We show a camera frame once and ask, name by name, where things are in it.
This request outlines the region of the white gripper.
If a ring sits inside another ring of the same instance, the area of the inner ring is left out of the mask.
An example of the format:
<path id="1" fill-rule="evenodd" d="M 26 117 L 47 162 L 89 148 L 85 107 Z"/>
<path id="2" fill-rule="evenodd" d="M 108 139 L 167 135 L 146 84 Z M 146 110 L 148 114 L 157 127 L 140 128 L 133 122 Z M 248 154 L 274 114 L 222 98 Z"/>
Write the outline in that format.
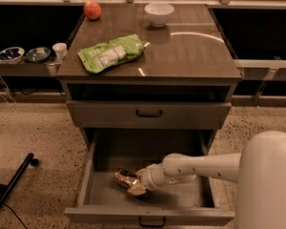
<path id="1" fill-rule="evenodd" d="M 161 164 L 152 164 L 140 169 L 135 174 L 141 179 L 142 184 L 136 184 L 128 189 L 128 193 L 138 197 L 146 193 L 146 188 L 154 191 L 166 184 L 166 176 Z"/>

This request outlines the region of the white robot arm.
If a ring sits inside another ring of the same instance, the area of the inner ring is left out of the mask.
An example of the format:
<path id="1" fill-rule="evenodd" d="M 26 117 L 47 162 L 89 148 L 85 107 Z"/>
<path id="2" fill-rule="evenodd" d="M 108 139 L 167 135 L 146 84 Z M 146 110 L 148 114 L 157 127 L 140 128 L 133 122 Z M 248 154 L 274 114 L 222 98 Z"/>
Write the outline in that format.
<path id="1" fill-rule="evenodd" d="M 139 171 L 134 196 L 194 176 L 237 183 L 237 229 L 286 229 L 286 133 L 253 136 L 237 154 L 185 156 L 169 154 L 161 163 Z"/>

